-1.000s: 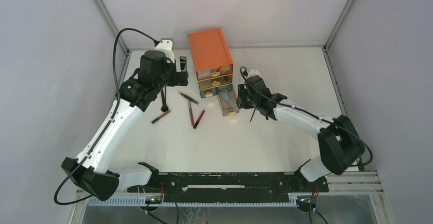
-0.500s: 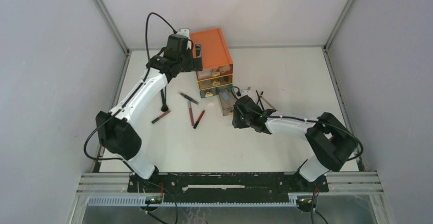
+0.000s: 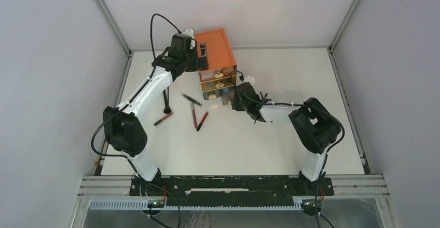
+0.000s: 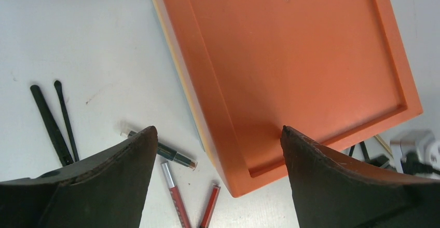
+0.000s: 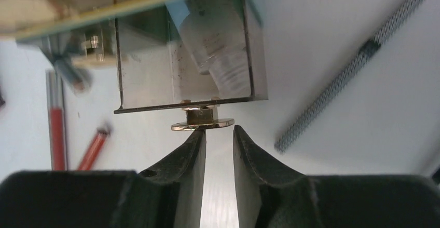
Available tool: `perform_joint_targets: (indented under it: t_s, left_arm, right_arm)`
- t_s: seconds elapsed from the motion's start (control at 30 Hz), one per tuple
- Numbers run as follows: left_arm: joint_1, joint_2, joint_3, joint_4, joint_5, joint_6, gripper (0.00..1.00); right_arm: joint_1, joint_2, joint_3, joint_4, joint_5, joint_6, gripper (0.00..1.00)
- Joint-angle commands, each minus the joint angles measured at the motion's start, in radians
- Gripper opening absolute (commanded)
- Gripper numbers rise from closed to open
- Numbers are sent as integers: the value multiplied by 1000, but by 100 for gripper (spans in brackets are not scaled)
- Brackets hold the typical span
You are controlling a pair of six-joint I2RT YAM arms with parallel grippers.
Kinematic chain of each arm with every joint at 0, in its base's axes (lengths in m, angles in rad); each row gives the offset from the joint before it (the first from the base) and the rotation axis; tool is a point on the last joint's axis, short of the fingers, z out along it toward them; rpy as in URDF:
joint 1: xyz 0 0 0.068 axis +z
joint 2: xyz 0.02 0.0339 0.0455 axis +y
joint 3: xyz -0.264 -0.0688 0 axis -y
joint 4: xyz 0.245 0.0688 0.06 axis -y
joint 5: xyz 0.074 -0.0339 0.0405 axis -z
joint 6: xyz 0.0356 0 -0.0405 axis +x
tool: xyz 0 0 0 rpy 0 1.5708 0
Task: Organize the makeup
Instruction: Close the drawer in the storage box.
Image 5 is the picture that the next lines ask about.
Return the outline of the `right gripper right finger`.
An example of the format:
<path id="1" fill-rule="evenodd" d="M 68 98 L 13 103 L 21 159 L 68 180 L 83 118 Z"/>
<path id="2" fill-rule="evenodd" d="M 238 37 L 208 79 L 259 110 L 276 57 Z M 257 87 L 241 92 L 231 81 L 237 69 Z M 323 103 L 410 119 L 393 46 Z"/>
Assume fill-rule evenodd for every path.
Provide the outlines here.
<path id="1" fill-rule="evenodd" d="M 233 129 L 240 227 L 439 227 L 439 188 L 417 175 L 308 176 Z"/>

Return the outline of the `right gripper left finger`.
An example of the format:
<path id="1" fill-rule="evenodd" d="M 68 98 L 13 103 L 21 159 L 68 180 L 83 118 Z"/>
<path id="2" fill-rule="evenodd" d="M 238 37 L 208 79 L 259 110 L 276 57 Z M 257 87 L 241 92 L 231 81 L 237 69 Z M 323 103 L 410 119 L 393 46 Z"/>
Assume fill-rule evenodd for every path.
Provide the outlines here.
<path id="1" fill-rule="evenodd" d="M 19 171 L 1 182 L 1 227 L 199 227 L 206 134 L 141 171 Z"/>

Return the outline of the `red lipstick black cap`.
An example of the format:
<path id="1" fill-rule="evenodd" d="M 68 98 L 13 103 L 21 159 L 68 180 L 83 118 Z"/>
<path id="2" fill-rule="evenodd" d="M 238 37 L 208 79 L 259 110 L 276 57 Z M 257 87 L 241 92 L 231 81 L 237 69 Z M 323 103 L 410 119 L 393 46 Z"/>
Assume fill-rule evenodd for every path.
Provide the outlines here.
<path id="1" fill-rule="evenodd" d="M 111 132 L 112 128 L 109 124 L 104 124 L 97 129 L 76 170 L 84 171 L 92 169 Z"/>

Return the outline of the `clear drawer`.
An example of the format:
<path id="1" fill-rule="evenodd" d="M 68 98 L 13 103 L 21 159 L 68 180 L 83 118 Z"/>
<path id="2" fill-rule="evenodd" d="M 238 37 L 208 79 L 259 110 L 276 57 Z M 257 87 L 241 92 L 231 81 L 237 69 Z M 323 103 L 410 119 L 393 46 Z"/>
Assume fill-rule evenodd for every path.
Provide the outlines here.
<path id="1" fill-rule="evenodd" d="M 182 109 L 174 131 L 227 127 L 221 104 L 268 99 L 252 0 L 170 0 L 116 20 L 117 114 Z"/>

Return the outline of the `BB cream tube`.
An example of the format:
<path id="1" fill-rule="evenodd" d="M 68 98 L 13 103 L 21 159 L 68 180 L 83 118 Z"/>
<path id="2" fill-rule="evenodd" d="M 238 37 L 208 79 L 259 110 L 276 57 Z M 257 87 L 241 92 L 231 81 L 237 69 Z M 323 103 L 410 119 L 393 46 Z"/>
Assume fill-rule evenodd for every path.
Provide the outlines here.
<path id="1" fill-rule="evenodd" d="M 244 22 L 233 0 L 174 0 L 167 11 L 200 74 L 222 98 L 251 94 Z"/>

